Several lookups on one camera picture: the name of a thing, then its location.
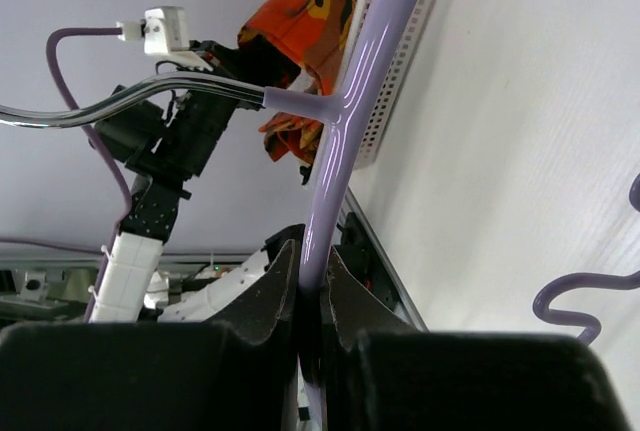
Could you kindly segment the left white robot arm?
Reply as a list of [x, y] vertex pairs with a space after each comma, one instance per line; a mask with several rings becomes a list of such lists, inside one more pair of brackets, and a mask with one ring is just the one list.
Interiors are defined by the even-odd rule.
[[[300, 74], [300, 66], [264, 38], [236, 49], [193, 41], [191, 49], [212, 65], [213, 75], [256, 86], [286, 88]], [[120, 232], [169, 240], [179, 202], [191, 197], [185, 182], [202, 174], [238, 108], [258, 111], [262, 105], [173, 90], [165, 109], [143, 100], [94, 126], [111, 157], [136, 174]]]

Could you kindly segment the white plastic basket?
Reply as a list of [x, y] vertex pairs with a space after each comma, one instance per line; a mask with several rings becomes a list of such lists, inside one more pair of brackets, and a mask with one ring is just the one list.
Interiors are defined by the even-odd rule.
[[[372, 0], [356, 0], [339, 71], [338, 80], [340, 82], [344, 80], [347, 67], [353, 56], [355, 43], [361, 34], [371, 2]], [[363, 169], [376, 160], [399, 93], [412, 64], [418, 42], [422, 37], [435, 2], [436, 0], [416, 0], [413, 6], [359, 145], [358, 155], [354, 164], [356, 170]]]

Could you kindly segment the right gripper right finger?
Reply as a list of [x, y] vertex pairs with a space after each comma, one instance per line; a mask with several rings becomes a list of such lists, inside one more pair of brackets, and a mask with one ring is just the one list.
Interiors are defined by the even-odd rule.
[[561, 335], [425, 332], [328, 262], [322, 312], [330, 430], [626, 430], [596, 356]]

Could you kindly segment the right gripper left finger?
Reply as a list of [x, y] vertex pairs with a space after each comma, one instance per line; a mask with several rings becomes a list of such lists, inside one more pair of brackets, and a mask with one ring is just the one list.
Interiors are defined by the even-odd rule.
[[5, 430], [292, 430], [300, 248], [202, 323], [19, 324], [1, 333]]

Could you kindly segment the orange camouflage trousers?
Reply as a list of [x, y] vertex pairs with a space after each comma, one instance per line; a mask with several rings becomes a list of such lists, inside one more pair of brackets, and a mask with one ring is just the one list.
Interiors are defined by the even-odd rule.
[[304, 75], [307, 93], [336, 88], [357, 0], [267, 0], [237, 35], [244, 80], [287, 89]]

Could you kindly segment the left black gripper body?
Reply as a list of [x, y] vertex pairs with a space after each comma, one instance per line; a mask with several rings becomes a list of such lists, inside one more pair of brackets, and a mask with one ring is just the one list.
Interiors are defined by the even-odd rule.
[[211, 64], [215, 74], [255, 86], [286, 89], [300, 75], [300, 66], [265, 38], [235, 49], [213, 40], [191, 40], [189, 50]]

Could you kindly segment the lilac plastic hanger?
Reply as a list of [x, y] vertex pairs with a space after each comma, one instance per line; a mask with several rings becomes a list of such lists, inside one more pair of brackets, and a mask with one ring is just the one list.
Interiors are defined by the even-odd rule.
[[355, 57], [347, 70], [343, 90], [330, 96], [313, 96], [278, 88], [254, 88], [217, 77], [179, 72], [143, 81], [90, 107], [65, 114], [35, 118], [32, 114], [11, 110], [3, 115], [8, 124], [35, 128], [69, 128], [92, 124], [122, 112], [146, 97], [169, 89], [189, 89], [220, 96], [241, 97], [282, 111], [297, 111], [322, 120], [330, 131], [330, 151], [321, 164], [322, 181], [312, 199], [298, 259], [293, 336], [297, 365], [311, 370], [308, 381], [311, 402], [325, 429], [322, 312], [320, 298], [327, 282], [328, 262], [336, 254], [330, 246], [340, 204], [358, 143], [364, 133], [376, 92], [390, 65], [403, 26], [416, 0], [374, 0], [363, 31], [355, 45]]

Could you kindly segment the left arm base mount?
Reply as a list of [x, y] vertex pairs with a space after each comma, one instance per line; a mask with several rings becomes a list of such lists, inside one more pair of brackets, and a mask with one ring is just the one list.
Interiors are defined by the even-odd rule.
[[348, 271], [389, 310], [394, 311], [400, 303], [399, 293], [362, 221], [354, 212], [349, 212], [337, 228], [340, 243], [336, 249]]

